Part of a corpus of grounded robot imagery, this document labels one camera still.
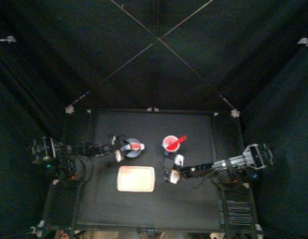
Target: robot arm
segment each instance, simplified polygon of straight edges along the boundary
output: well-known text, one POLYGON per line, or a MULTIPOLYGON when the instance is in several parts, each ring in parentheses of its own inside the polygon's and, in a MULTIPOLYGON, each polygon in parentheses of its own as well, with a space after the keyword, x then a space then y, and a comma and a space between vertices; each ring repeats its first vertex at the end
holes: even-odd
POLYGON ((102 157, 110 153, 116 154, 117 162, 128 158, 134 158, 144 150, 144 144, 125 136, 112 136, 108 144, 92 145, 82 143, 78 146, 64 145, 50 137, 42 137, 33 141, 32 154, 36 159, 33 163, 45 164, 52 170, 52 177, 58 177, 62 173, 68 179, 78 178, 80 162, 78 156, 102 157))
POLYGON ((182 167, 184 156, 180 154, 169 154, 168 159, 174 163, 165 179, 174 184, 181 177, 217 177, 224 184, 234 183, 237 180, 245 180, 268 165, 273 165, 273 155, 266 145, 250 145, 240 156, 194 166, 182 167))

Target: red cup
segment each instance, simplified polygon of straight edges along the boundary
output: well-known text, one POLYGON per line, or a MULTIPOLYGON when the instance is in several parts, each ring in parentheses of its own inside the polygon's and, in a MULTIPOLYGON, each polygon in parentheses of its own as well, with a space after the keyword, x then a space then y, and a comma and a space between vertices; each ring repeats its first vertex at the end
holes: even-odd
POLYGON ((176 144, 176 146, 172 149, 168 148, 168 146, 170 146, 177 140, 178 138, 174 135, 169 135, 168 137, 164 138, 162 146, 168 152, 176 152, 178 150, 180 143, 176 144))

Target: black fabric wall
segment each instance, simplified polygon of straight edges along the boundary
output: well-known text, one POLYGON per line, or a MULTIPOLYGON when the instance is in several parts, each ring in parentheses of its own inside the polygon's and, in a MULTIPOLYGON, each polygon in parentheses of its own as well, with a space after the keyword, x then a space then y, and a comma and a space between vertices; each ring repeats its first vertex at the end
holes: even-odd
POLYGON ((58 137, 65 115, 21 55, 0 44, 0 235, 24 232, 41 219, 48 185, 26 148, 45 134, 58 137))
POLYGON ((274 166, 256 186, 261 226, 272 238, 308 238, 308 48, 242 114, 248 144, 269 143, 274 166))

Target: cable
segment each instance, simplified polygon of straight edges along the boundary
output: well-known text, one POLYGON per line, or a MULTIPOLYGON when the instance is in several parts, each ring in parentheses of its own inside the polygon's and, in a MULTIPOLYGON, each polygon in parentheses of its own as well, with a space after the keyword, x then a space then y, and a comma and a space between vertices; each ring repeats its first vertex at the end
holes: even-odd
POLYGON ((205 181, 205 179, 206 179, 206 177, 202 178, 200 184, 198 184, 196 187, 188 187, 186 184, 184 183, 185 188, 186 188, 188 190, 196 190, 196 189, 201 186, 201 184, 202 184, 202 182, 205 181))

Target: black enclosure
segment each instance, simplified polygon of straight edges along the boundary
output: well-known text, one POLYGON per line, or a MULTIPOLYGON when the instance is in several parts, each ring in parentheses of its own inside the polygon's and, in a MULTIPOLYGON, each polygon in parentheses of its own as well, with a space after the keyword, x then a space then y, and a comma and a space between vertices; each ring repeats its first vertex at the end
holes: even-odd
MULTIPOLYGON (((308 0, 0 1, 0 237, 29 237, 54 190, 49 190, 45 169, 30 163, 32 140, 42 135, 73 143, 80 137, 105 140, 110 129, 104 125, 120 126, 100 117, 94 109, 101 108, 106 114, 125 112, 124 117, 130 114, 128 109, 141 111, 146 124, 162 116, 200 118, 197 112, 206 111, 204 126, 192 122, 188 129, 200 134, 206 148, 217 148, 220 158, 240 155, 246 145, 268 143, 274 166, 262 171, 254 184, 258 222, 269 238, 308 238, 308 46, 298 44, 304 37, 308 0), (16 43, 5 41, 10 35, 16 43), (69 105, 72 115, 65 111, 69 105), (233 109, 240 111, 237 119, 230 117, 233 109), (78 120, 81 115, 92 119, 78 120), (244 143, 230 134, 221 116, 240 122, 244 143), (94 127, 86 130, 85 123, 94 127), (216 140, 216 147, 209 146, 212 138, 202 130, 193 130, 201 126, 206 132, 216 129, 228 134, 218 137, 222 142, 216 140), (238 149, 225 151, 230 142, 238 143, 238 149)), ((158 146, 153 141, 160 142, 162 135, 160 131, 152 135, 144 133, 153 148, 146 163, 154 165, 158 146)), ((184 146, 182 150, 188 156, 198 152, 214 160, 208 150, 190 151, 184 146)), ((81 212, 90 210, 86 202, 108 200, 97 202, 88 196, 96 180, 104 183, 101 177, 92 178, 84 187, 81 212)), ((70 193, 66 197, 73 202, 76 191, 70 193)), ((196 193, 194 200, 200 200, 201 191, 196 193)), ((244 194, 241 200, 252 195, 244 194)), ((61 193, 54 195, 58 202, 61 193)), ((201 207, 212 215, 209 225, 218 220, 214 202, 201 207)), ((190 208, 190 203, 180 206, 190 208)), ((50 205, 57 206, 58 217, 65 215, 60 204, 50 205)), ((96 219, 80 214, 78 223, 84 226, 96 219)), ((180 221, 174 224, 177 230, 185 227, 180 221)), ((194 227, 202 231, 200 221, 192 221, 189 228, 194 227)))

